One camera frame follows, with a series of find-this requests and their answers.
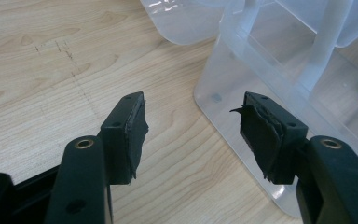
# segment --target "metal rivet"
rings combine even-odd
[[[339,142],[337,142],[336,140],[333,140],[333,139],[329,139],[329,138],[322,139],[321,143],[325,147],[330,147],[332,149],[341,149],[342,148],[342,145]]]
[[[85,149],[91,147],[92,145],[94,145],[94,141],[91,139],[81,139],[75,143],[75,148]]]

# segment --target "clear plastic container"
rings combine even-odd
[[[263,179],[240,135],[241,117],[229,111],[241,106],[246,91],[267,95],[307,124],[309,137],[342,139],[358,154],[358,67],[334,50],[351,6],[351,0],[330,1],[328,8],[337,10],[327,10],[316,35],[276,2],[230,2],[194,90],[204,114],[273,201],[293,217],[300,217],[295,185],[274,186]]]
[[[178,45],[190,45],[219,33],[228,0],[141,0],[160,34]]]
[[[283,7],[303,21],[313,32],[318,33],[327,0],[277,0]],[[358,37],[358,0],[353,0],[348,18],[340,32],[337,47],[347,47]]]

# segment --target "screw hole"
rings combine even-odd
[[[330,147],[332,149],[340,149],[340,148],[342,148],[342,145],[339,142],[337,142],[335,140],[332,140],[332,139],[326,139],[326,138],[322,139],[321,143],[325,147]]]
[[[86,207],[86,202],[81,199],[75,199],[68,203],[66,206],[66,212],[69,214],[76,214],[81,212]]]
[[[75,148],[84,149],[91,147],[92,145],[94,145],[94,141],[92,141],[91,139],[82,139],[75,143]]]

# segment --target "wood grain surface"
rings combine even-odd
[[[0,172],[19,183],[59,164],[143,91],[150,131],[138,178],[112,187],[115,223],[301,223],[193,100],[213,43],[166,41],[139,0],[0,0]]]

